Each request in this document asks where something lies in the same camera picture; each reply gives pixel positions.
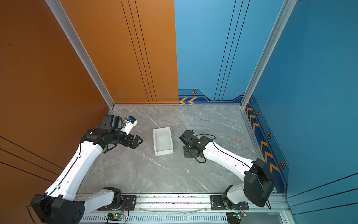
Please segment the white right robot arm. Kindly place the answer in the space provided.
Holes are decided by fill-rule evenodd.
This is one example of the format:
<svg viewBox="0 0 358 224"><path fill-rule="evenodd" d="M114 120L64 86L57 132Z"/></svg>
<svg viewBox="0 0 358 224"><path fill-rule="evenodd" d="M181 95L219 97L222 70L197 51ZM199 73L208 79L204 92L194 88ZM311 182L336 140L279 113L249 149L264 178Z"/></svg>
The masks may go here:
<svg viewBox="0 0 358 224"><path fill-rule="evenodd" d="M239 177L242 183L229 185L222 194L222 202L226 209L234 210L240 203L251 202L255 206L271 209L269 196L275 188L274 178L269 166L262 159L251 160L234 154L214 141L215 136L209 134L195 135L186 130L179 139L184 144L186 158L199 157L206 161L214 161Z"/></svg>

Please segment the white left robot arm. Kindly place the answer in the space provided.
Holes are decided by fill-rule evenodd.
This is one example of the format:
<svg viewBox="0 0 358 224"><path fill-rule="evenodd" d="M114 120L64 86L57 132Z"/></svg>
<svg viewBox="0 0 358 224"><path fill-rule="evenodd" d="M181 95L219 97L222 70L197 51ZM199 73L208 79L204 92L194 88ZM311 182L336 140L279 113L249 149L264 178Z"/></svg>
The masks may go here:
<svg viewBox="0 0 358 224"><path fill-rule="evenodd" d="M27 209L32 208L45 224L78 224L83 216L102 207L124 210L125 201L118 188L105 187L86 197L77 197L77 190L95 159L111 150L108 145L136 149L141 143L143 139L138 135L90 129L57 180L44 194L36 194Z"/></svg>

